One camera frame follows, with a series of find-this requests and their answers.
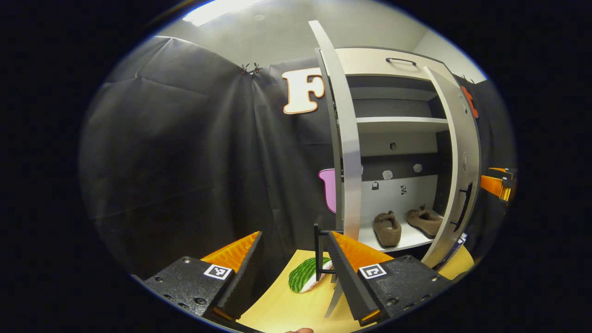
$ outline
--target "black door handle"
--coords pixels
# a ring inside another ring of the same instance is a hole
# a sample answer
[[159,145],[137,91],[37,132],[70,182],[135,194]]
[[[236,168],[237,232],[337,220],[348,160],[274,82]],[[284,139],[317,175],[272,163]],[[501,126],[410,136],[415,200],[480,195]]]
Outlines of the black door handle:
[[465,196],[465,204],[462,206],[462,212],[461,212],[461,216],[458,219],[458,221],[450,221],[451,224],[455,225],[454,227],[454,232],[456,232],[458,230],[458,228],[461,227],[461,222],[462,219],[465,217],[465,213],[466,213],[466,209],[469,207],[469,199],[471,198],[471,192],[473,191],[473,183],[469,183],[469,186],[467,186],[466,188],[460,188],[459,189],[460,192],[464,192],[466,193]]
[[413,66],[417,66],[417,63],[415,61],[411,61],[411,60],[407,60],[407,59],[399,59],[399,58],[387,58],[387,62],[391,62],[391,60],[402,60],[402,61],[408,61],[410,63],[413,64]]

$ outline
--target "shoe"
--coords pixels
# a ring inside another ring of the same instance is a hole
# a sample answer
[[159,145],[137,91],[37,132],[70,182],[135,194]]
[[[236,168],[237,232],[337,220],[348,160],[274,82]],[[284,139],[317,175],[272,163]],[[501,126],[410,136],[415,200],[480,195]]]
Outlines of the shoe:
[[401,240],[401,225],[395,219],[392,211],[380,213],[374,218],[374,225],[372,226],[378,242],[385,247],[397,246]]
[[423,235],[429,239],[434,239],[440,225],[442,224],[442,218],[435,216],[425,209],[425,206],[421,206],[419,210],[412,209],[405,215],[407,223],[421,231]]

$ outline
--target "wooden table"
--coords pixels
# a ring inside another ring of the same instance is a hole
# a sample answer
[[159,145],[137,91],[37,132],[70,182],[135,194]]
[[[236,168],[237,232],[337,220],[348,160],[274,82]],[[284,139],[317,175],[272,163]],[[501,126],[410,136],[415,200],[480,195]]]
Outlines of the wooden table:
[[[329,254],[325,252],[324,256],[329,257]],[[345,295],[341,296],[331,316],[324,317],[336,285],[331,283],[330,274],[305,293],[290,290],[290,272],[309,258],[314,258],[314,251],[296,250],[271,287],[237,322],[266,333],[285,333],[303,327],[312,328],[315,332],[359,330],[360,324],[353,319]]]

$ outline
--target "ceiling light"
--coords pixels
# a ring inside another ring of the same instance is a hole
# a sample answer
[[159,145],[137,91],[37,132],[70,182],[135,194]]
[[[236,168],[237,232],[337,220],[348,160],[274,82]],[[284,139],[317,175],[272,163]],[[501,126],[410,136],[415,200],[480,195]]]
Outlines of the ceiling light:
[[189,12],[184,21],[201,26],[226,13],[247,8],[262,0],[214,0]]

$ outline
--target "white cabinet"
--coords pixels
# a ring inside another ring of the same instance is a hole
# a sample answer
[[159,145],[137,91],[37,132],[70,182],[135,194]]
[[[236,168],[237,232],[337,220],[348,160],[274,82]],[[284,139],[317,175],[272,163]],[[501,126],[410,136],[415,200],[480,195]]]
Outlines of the white cabinet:
[[[335,49],[318,23],[311,27],[336,106],[330,115],[335,168],[343,172],[337,228],[383,252],[431,244],[422,261],[435,266],[462,234],[479,187],[477,125],[458,83],[437,60],[371,47]],[[435,239],[405,219],[422,205],[443,217]],[[389,210],[402,235],[397,246],[383,248],[372,225]]]

